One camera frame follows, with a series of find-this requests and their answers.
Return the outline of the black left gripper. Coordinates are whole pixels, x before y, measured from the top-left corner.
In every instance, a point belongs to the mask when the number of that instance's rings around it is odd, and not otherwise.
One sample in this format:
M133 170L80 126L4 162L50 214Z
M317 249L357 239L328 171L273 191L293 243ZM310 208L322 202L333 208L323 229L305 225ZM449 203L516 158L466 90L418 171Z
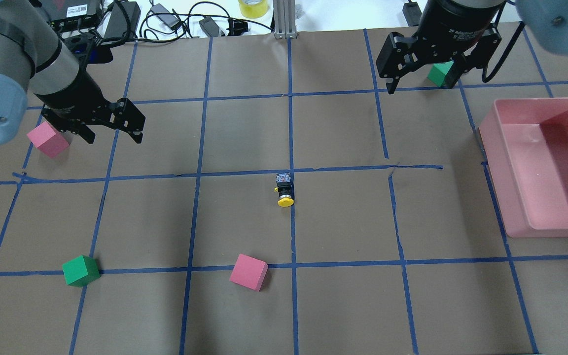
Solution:
M78 135L88 144L95 141L89 125L103 125L127 133L140 144L143 140L145 115L128 98L111 103L96 81L84 69L65 88L52 94L42 94L45 119L59 131Z

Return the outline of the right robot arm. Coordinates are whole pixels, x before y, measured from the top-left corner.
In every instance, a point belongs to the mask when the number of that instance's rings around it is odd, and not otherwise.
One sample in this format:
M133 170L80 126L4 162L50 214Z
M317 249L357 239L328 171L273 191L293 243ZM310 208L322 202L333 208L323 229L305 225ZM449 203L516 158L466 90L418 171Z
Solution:
M444 87L453 88L463 74L475 68L487 83L498 74L525 28L532 30L543 49L568 56L568 0L516 0L519 25L488 72L502 42L498 19L505 5L504 0L429 0L417 31L411 36L391 32L377 56L377 72L386 79L388 93L394 94L406 74L446 62L452 65L442 78Z

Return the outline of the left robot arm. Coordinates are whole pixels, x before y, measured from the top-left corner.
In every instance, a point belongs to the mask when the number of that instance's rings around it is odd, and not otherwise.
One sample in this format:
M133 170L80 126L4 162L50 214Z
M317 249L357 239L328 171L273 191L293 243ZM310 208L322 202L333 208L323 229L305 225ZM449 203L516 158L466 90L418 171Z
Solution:
M56 131L92 144L92 125L124 131L141 143L145 116L127 98L112 103L65 42L27 0L0 0L0 144L16 137L27 93L44 104Z

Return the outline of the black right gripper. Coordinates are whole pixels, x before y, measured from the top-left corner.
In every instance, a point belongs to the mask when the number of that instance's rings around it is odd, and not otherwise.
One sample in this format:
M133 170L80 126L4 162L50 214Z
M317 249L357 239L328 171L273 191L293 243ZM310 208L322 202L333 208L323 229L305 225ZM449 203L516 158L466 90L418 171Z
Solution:
M388 34L377 56L376 67L386 79L388 94L415 65L453 61L444 86L455 87L460 77L486 65L500 45L492 20L502 11L500 0L429 0L412 36Z

